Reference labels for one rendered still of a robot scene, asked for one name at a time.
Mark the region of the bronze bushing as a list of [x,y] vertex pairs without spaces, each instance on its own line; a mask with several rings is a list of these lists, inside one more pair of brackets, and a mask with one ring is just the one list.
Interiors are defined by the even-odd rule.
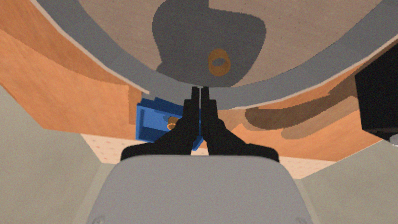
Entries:
[[[212,62],[218,58],[224,58],[226,60],[225,63],[221,66],[212,65]],[[228,71],[230,70],[230,67],[231,67],[231,63],[230,63],[230,59],[228,57],[227,52],[223,49],[215,49],[212,52],[210,52],[210,54],[208,56],[208,67],[209,67],[209,71],[214,76],[223,76],[226,73],[228,73]]]
[[178,120],[179,120],[179,118],[177,118],[177,117],[170,117],[169,120],[168,120],[167,128],[169,130],[172,130],[175,127],[176,122]]

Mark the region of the blue crate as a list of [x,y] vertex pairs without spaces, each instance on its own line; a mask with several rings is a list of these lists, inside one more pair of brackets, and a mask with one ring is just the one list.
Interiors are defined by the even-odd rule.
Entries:
[[[182,105],[143,92],[141,102],[137,103],[136,107],[135,140],[155,142],[170,131],[167,128],[169,118],[173,116],[181,119],[182,114]],[[201,136],[201,108],[199,108],[199,136],[193,142],[192,151],[196,151],[203,141],[203,136]]]

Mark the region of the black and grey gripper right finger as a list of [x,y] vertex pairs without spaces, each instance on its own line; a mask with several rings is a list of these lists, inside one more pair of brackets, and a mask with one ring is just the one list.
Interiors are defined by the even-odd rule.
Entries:
[[201,136],[209,155],[261,156],[280,163],[278,152],[267,146],[245,143],[226,129],[218,118],[216,99],[209,99],[209,87],[201,88]]

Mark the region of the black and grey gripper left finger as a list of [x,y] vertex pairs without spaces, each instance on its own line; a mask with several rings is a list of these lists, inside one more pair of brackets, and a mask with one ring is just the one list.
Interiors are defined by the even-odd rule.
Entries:
[[155,142],[131,145],[123,149],[120,161],[137,155],[191,155],[199,136],[199,88],[192,86],[191,99],[184,99],[182,118],[175,127]]

